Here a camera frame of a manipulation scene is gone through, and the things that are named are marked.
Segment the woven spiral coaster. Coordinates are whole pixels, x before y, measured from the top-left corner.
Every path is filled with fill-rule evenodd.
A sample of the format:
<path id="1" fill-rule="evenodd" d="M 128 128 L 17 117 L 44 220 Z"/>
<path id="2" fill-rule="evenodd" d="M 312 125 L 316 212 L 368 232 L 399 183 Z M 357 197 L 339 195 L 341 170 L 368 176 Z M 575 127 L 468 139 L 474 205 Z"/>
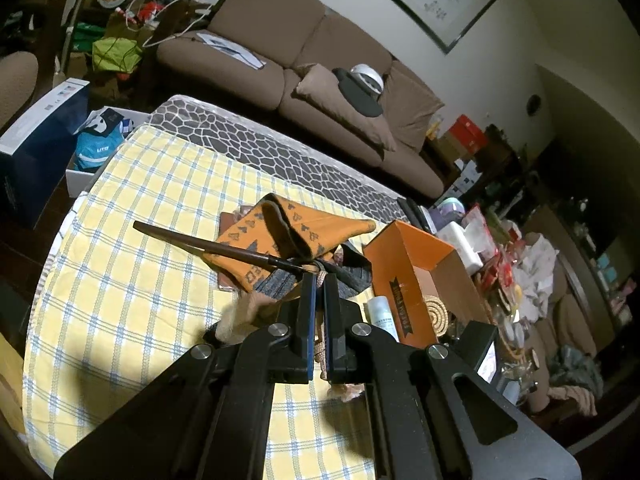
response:
<path id="1" fill-rule="evenodd" d="M 445 335 L 449 326 L 449 312 L 444 302 L 437 296 L 424 296 L 423 303 L 426 307 L 432 329 L 437 338 Z"/>

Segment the white blue spray can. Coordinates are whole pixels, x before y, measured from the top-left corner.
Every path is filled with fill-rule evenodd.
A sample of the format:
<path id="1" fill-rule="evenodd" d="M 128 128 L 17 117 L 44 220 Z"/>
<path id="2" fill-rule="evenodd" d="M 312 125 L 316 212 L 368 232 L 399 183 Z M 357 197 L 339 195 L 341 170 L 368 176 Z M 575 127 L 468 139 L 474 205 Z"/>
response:
<path id="1" fill-rule="evenodd" d="M 399 341 L 393 313 L 385 296 L 371 298 L 366 302 L 364 310 L 366 310 L 367 320 L 371 325 L 385 330 L 386 333 L 394 338 L 394 341 Z"/>

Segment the grey knitted band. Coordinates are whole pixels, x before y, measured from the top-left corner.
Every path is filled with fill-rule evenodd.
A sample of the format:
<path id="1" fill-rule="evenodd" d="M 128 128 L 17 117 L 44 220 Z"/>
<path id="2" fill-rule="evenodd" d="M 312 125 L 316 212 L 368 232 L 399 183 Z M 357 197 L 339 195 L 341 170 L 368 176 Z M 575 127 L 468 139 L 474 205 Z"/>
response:
<path id="1" fill-rule="evenodd" d="M 333 275 L 337 280 L 338 296 L 342 299 L 356 297 L 372 284 L 372 264 L 350 243 L 337 246 L 328 260 L 314 259 L 306 273 L 316 278 L 320 287 L 326 278 Z M 255 292 L 280 300 L 288 296 L 302 279 L 300 274 L 277 269 L 254 286 Z"/>

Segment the dark wooden hair stick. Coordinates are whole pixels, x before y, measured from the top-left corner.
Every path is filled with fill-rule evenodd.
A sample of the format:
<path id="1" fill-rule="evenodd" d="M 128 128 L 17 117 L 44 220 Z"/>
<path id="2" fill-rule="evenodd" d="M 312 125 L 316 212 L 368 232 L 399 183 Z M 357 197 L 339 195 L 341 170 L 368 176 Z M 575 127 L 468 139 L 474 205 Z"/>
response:
<path id="1" fill-rule="evenodd" d="M 252 252 L 248 249 L 236 248 L 224 245 L 211 240 L 204 240 L 191 235 L 186 235 L 161 228 L 160 226 L 152 226 L 152 224 L 136 220 L 132 227 L 138 232 L 150 237 L 164 240 L 169 244 L 178 245 L 183 248 L 196 249 L 202 254 L 221 256 L 230 258 L 242 263 L 259 266 L 262 269 L 278 269 L 290 272 L 294 275 L 302 275 L 304 273 L 319 273 L 318 268 L 313 263 L 294 263 L 276 256 L 262 254 L 261 252 Z"/>

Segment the orange cardboard box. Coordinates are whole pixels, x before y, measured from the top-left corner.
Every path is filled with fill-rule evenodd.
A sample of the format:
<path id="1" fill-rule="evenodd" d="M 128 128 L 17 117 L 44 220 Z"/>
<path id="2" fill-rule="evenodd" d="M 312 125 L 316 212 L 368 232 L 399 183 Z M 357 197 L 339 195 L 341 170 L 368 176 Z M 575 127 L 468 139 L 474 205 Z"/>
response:
<path id="1" fill-rule="evenodd" d="M 439 342 L 424 296 L 439 297 L 449 321 L 490 322 L 456 250 L 439 238 L 396 220 L 363 247 L 363 255 L 372 264 L 373 291 L 387 298 L 402 344 L 424 349 Z"/>

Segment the black remote control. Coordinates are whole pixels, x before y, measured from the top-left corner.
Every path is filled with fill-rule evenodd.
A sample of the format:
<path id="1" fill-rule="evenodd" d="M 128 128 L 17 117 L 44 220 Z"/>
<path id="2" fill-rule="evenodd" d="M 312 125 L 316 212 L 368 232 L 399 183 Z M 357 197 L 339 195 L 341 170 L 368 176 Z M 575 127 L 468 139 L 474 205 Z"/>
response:
<path id="1" fill-rule="evenodd" d="M 418 229 L 421 229 L 428 234 L 432 234 L 433 231 L 428 224 L 427 218 L 424 216 L 420 206 L 410 198 L 398 197 L 397 203 L 405 216 L 408 218 L 409 223 Z"/>

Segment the white tissue box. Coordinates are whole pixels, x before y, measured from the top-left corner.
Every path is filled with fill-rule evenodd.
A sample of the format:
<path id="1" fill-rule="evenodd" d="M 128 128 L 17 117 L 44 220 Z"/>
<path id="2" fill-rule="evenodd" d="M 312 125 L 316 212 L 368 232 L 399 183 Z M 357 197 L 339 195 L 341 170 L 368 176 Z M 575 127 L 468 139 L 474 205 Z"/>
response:
<path id="1" fill-rule="evenodd" d="M 456 250 L 467 274 L 473 275 L 483 267 L 480 255 L 473 249 L 464 229 L 457 222 L 448 223 L 436 233 L 436 236 Z"/>

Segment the yellow plaid tablecloth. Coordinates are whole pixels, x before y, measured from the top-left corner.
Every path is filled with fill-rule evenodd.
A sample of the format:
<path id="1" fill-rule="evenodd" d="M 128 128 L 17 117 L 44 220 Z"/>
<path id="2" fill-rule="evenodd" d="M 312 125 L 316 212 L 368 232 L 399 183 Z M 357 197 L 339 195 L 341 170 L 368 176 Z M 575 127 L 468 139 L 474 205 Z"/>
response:
<path id="1" fill-rule="evenodd" d="M 196 344 L 234 300 L 200 257 L 141 234 L 134 222 L 213 240 L 223 212 L 269 193 L 355 217 L 153 126 L 119 147 L 68 214 L 30 314 L 23 417 L 44 471 Z"/>

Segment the black oval pad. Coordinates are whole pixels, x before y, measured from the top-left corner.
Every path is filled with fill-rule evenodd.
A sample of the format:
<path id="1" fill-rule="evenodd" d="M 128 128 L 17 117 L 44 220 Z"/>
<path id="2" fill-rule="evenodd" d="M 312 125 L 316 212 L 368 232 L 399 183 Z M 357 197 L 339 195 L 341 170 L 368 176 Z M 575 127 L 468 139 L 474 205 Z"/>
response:
<path id="1" fill-rule="evenodd" d="M 367 92 L 356 77 L 344 68 L 334 68 L 333 75 L 337 79 L 338 90 L 354 110 L 364 117 L 378 117 L 383 114 L 383 109 L 372 94 Z"/>

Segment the grey stone pattern table mat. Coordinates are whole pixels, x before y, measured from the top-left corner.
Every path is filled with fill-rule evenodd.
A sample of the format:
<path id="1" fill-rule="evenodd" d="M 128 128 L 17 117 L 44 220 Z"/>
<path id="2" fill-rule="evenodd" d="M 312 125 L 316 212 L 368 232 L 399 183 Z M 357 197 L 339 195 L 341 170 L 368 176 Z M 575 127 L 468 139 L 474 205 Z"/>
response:
<path id="1" fill-rule="evenodd" d="M 177 94 L 150 124 L 385 223 L 407 219 L 400 196 L 362 172 L 219 106 Z"/>

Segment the brown cushion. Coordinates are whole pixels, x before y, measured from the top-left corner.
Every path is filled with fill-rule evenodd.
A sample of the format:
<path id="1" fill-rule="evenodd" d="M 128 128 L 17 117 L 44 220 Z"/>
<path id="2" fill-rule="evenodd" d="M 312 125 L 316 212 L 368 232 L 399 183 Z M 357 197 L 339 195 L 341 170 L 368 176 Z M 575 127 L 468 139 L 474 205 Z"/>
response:
<path id="1" fill-rule="evenodd" d="M 394 152 L 397 144 L 384 115 L 364 117 L 347 102 L 338 90 L 337 79 L 321 64 L 304 64 L 295 73 L 302 78 L 293 93 L 336 120 L 349 131 L 358 134 L 378 148 Z"/>

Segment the white massager device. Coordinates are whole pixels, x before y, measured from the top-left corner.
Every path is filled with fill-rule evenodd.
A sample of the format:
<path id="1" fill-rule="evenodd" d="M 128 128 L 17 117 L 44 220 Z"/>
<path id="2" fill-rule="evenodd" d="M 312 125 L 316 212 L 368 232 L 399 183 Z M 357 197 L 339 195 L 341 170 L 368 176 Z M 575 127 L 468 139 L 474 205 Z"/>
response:
<path id="1" fill-rule="evenodd" d="M 349 73 L 358 81 L 367 92 L 379 96 L 384 90 L 382 76 L 371 66 L 360 63 L 352 66 Z"/>

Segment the brown sofa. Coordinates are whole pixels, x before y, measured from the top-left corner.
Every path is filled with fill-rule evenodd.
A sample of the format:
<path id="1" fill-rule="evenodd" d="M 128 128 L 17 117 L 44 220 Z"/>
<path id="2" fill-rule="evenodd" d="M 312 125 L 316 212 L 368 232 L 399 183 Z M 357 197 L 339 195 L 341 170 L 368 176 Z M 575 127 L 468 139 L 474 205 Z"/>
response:
<path id="1" fill-rule="evenodd" d="M 220 0 L 203 28 L 164 42 L 156 58 L 164 90 L 254 114 L 420 200 L 444 190 L 421 153 L 444 104 L 320 0 Z"/>

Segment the blue cardboard box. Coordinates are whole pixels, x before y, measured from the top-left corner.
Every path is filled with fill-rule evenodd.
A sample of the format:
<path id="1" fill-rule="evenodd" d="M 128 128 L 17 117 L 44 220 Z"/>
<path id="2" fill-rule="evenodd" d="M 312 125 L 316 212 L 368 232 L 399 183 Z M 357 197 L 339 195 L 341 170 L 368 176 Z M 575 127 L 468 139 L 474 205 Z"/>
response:
<path id="1" fill-rule="evenodd" d="M 72 158 L 88 116 L 88 81 L 68 78 L 1 136 L 1 217 L 35 226 Z"/>

